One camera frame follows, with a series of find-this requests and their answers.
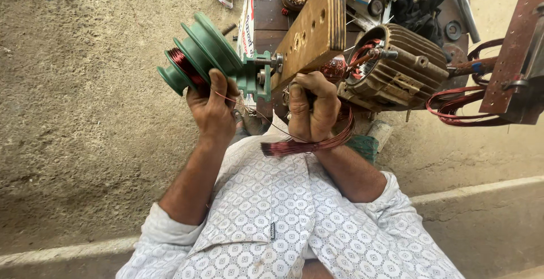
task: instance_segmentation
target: patterned white shirt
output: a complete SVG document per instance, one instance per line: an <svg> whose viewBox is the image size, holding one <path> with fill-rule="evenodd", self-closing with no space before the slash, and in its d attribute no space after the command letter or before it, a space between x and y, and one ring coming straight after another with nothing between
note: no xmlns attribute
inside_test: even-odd
<svg viewBox="0 0 544 279"><path fill-rule="evenodd" d="M276 117L274 124L287 130ZM301 278L317 257L336 279L463 279L392 173L371 203L342 197L313 154L265 157L270 128L230 146L207 220L178 223L157 204L116 278Z"/></svg>

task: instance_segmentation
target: sandal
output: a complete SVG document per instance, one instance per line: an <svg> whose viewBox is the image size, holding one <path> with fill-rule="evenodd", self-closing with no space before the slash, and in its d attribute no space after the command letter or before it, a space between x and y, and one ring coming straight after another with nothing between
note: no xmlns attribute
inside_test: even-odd
<svg viewBox="0 0 544 279"><path fill-rule="evenodd" d="M244 120L244 118L241 116L240 111L238 111L237 109L234 109L233 112L235 113L235 122L236 122L236 124L238 124L240 121Z"/></svg>

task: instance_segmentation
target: concrete ledge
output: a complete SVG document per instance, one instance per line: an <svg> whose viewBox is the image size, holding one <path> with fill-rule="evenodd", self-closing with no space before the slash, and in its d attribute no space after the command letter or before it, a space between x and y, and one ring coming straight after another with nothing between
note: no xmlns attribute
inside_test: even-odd
<svg viewBox="0 0 544 279"><path fill-rule="evenodd" d="M128 261L138 237L0 256L0 278L111 279Z"/></svg>
<svg viewBox="0 0 544 279"><path fill-rule="evenodd" d="M411 200L425 228L466 279L541 275L542 268L537 267L544 265L544 176ZM130 237L2 255L0 279L113 278L132 255L137 240Z"/></svg>
<svg viewBox="0 0 544 279"><path fill-rule="evenodd" d="M544 265L544 176L412 197L423 226L467 279Z"/></svg>
<svg viewBox="0 0 544 279"><path fill-rule="evenodd" d="M544 278L544 267L527 269L515 274L506 275L497 279L542 279Z"/></svg>

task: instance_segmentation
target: threaded rod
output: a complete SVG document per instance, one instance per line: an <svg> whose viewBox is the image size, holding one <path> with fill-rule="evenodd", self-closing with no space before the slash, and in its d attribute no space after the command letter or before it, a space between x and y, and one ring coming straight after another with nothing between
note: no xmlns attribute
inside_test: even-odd
<svg viewBox="0 0 544 279"><path fill-rule="evenodd" d="M236 24L235 23L230 23L230 24L227 25L227 27L221 29L221 34L222 35L227 35L227 33L231 32L235 28L236 28Z"/></svg>
<svg viewBox="0 0 544 279"><path fill-rule="evenodd" d="M272 65L272 60L267 58L255 58L255 65Z"/></svg>

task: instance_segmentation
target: black cloth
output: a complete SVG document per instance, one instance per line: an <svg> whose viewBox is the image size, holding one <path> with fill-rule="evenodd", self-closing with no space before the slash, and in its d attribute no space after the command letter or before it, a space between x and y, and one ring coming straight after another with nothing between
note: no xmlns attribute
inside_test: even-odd
<svg viewBox="0 0 544 279"><path fill-rule="evenodd" d="M443 30L438 20L439 5L442 2L444 0L427 0L419 3L414 3L413 0L397 0L393 2L391 7L391 12L394 15L391 22L429 39L442 48L444 46ZM442 51L446 60L451 62L452 56L446 51Z"/></svg>

